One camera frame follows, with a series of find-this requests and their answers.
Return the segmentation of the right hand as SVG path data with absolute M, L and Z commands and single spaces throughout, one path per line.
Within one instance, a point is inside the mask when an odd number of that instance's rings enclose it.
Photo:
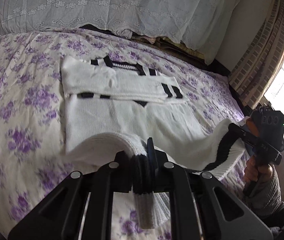
M 273 169 L 270 165 L 258 166 L 256 164 L 255 156 L 251 156 L 246 162 L 246 167 L 244 170 L 244 181 L 245 183 L 250 183 L 251 181 L 258 181 L 259 176 L 262 179 L 262 183 L 269 181 L 272 177 Z

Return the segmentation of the grey knit sleeve forearm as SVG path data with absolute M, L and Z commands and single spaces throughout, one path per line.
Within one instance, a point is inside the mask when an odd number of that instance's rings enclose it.
M 247 206 L 269 227 L 281 227 L 284 224 L 284 201 L 281 198 L 281 187 L 278 174 L 273 165 L 272 177 L 260 183 L 253 196 L 246 198 Z

